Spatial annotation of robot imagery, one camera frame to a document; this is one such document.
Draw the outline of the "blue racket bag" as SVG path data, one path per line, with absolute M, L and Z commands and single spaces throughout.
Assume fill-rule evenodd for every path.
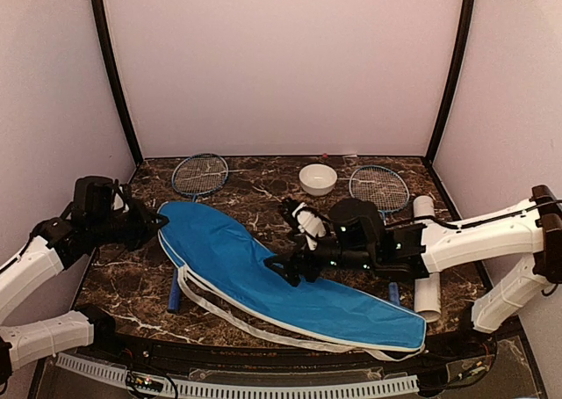
M 169 220 L 158 240 L 183 294 L 239 330 L 276 344 L 364 351 L 378 360 L 423 351 L 427 324 L 415 312 L 329 279 L 292 287 L 267 268 L 270 250 L 205 204 L 171 201 L 158 211 Z

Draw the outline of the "white shuttlecock tube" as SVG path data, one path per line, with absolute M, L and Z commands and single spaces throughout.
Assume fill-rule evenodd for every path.
M 429 196 L 418 196 L 413 202 L 414 217 L 435 216 L 434 201 Z M 414 311 L 427 323 L 437 322 L 441 310 L 441 277 L 439 272 L 431 273 L 427 278 L 417 279 L 414 283 Z

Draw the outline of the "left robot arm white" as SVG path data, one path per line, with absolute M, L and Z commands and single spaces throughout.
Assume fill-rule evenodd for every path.
M 1 317 L 6 319 L 45 282 L 108 244 L 128 251 L 152 240 L 168 218 L 133 197 L 127 184 L 101 176 L 76 180 L 74 197 L 61 215 L 38 223 L 24 247 L 1 266 Z M 88 346 L 105 360 L 124 352 L 115 322 L 96 306 L 36 323 L 1 327 L 1 386 L 27 364 Z

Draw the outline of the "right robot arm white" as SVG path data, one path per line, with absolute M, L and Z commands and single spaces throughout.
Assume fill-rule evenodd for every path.
M 471 323 L 453 333 L 449 352 L 469 357 L 492 333 L 545 288 L 561 283 L 561 201 L 546 185 L 499 212 L 445 222 L 432 214 L 384 224 L 370 201 L 347 198 L 328 215 L 294 199 L 280 213 L 295 236 L 292 251 L 266 259 L 287 283 L 316 281 L 326 268 L 371 271 L 392 281 L 425 279 L 458 265 L 520 255 L 515 267 L 471 307 Z

